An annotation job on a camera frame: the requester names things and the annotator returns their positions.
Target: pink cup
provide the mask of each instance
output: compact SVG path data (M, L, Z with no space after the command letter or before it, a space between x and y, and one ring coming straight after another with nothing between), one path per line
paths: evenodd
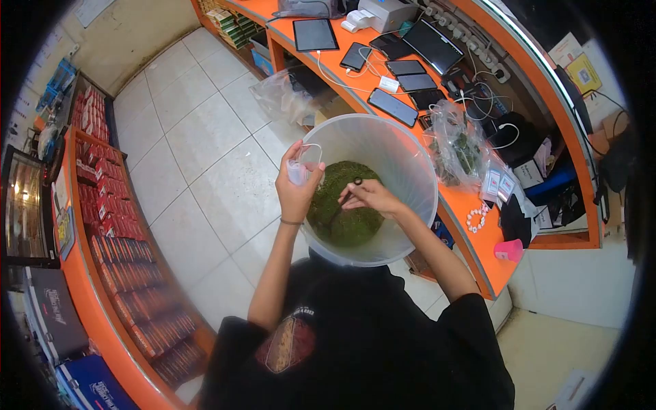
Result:
M508 259L513 262L519 262L522 259L524 247L521 239L514 241L500 242L494 245L494 256L498 259Z

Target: plastic bag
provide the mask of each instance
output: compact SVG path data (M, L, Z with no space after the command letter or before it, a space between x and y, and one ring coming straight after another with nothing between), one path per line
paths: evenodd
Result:
M433 125L424 134L438 180L446 186L478 193L489 167L490 153L481 126L464 110L442 100L431 109Z
M314 115L337 95L306 66L279 71L249 90L272 121L284 119L289 124Z
M57 138L59 129L55 124L47 125L41 136L39 137L39 145L37 145L37 155L41 161L45 160L50 154L50 149L54 146L54 140Z
M274 17L316 17L316 18L342 18L337 9L340 0L278 0L278 11L273 12Z

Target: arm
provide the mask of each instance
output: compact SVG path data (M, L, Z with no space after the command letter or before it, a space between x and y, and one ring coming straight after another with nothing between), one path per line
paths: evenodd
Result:
M426 226L407 205L392 195L377 180L365 180L361 186L349 184L340 195L340 201L351 191L354 195L343 209L370 207L386 218L394 219L426 259L438 284L449 302L468 293L479 293L476 281L460 258Z
M296 141L283 155L280 172L276 179L276 191L280 200L281 218L274 246L266 261L264 271L257 283L251 305L248 309L248 321L253 322L269 332L280 321L289 265L298 228L310 208L314 190L321 181L325 164L320 163L312 172L310 179L303 186L294 185L287 177L287 160L296 158L300 153L302 141Z

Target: black smartphone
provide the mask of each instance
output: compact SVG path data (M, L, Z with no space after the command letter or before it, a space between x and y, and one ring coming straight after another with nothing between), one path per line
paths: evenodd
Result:
M419 60L387 61L385 65L394 76L426 73Z
M387 92L375 88L371 95L369 95L367 102L390 114L393 118L396 118L408 127L412 128L415 126L419 112L398 98L389 95Z
M389 61L398 60L407 57L415 51L407 43L386 44L380 47L380 52L387 57Z
M446 100L446 96L441 90L415 91L408 94L408 97L419 111L428 110L431 104Z
M422 130L427 130L433 125L433 120L430 118L430 114L422 115L419 117L419 125L421 126Z
M399 75L396 80L405 92L434 90L438 87L428 74Z
M400 42L401 39L399 37L396 37L393 33L387 33L387 34L379 35L378 37L374 38L369 42L369 45L372 46L374 49L380 51L380 48L384 45L400 43Z
M369 56L369 53L371 53L371 47L360 43L353 43L346 51L346 54L344 54L344 58L342 58L339 66L350 68L356 73L359 73L362 70L362 66L365 65L365 59Z

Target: refrigerator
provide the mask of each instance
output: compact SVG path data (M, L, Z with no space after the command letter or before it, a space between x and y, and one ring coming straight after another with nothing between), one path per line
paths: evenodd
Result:
M44 184L44 163L11 145L7 146L0 179L4 218L1 259L4 272L19 266L60 267L54 242L51 187ZM20 274L11 285L20 285Z

